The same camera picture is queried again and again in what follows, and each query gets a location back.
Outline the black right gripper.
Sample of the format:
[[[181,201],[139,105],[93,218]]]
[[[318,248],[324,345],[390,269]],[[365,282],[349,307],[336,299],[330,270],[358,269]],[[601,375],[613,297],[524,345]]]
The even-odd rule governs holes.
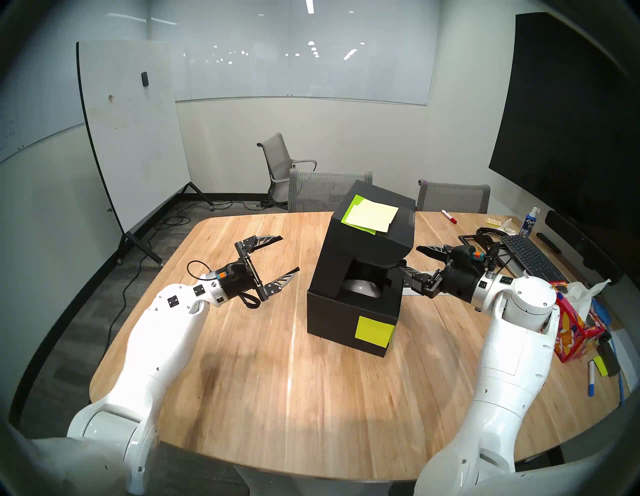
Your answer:
[[[402,296],[434,298],[440,293],[455,296],[470,303],[479,281],[486,272],[488,256],[475,248],[417,246],[417,251],[430,259],[445,261],[443,269],[420,272],[412,267],[400,267]]]

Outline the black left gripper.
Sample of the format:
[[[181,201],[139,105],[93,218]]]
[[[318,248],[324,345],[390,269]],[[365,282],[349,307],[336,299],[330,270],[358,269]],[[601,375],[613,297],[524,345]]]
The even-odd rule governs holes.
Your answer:
[[[257,308],[261,302],[279,293],[296,276],[299,267],[263,285],[250,259],[254,251],[282,240],[279,235],[253,235],[236,242],[238,259],[215,271],[220,288],[228,300],[240,296],[248,308]]]

